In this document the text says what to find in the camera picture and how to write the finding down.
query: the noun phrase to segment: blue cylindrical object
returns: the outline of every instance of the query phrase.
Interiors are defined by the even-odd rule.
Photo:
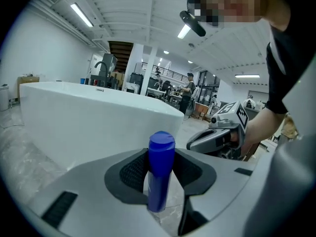
[[[152,212],[160,212],[165,209],[174,155],[175,140],[170,133],[160,131],[150,137],[148,209]]]

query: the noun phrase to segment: fluorescent light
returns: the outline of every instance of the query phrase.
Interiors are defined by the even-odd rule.
[[[76,3],[70,5],[70,7],[78,14],[78,16],[87,24],[88,27],[93,27],[93,24],[86,17],[86,15],[81,11]]]
[[[185,37],[185,35],[187,35],[187,33],[189,32],[191,28],[188,25],[184,25],[184,27],[182,28],[181,32],[178,35],[179,39],[183,39]]]
[[[259,75],[235,75],[236,78],[260,78]]]

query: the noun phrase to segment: person's neck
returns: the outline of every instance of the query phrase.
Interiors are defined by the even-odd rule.
[[[280,31],[285,31],[291,18],[290,6],[284,0],[263,0],[265,13],[263,18],[271,26]]]

